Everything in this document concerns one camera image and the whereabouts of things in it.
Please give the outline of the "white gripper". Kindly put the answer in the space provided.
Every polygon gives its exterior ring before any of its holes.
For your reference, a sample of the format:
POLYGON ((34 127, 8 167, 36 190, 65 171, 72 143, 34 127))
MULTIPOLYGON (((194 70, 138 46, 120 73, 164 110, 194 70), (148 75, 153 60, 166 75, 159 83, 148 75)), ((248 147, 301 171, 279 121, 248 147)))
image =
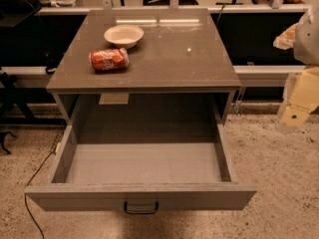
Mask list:
MULTIPOLYGON (((305 65, 319 65, 319 9, 310 8, 295 32, 294 57, 305 65)), ((276 128, 284 133, 300 128, 319 107, 319 67, 291 73, 285 83, 276 128)))

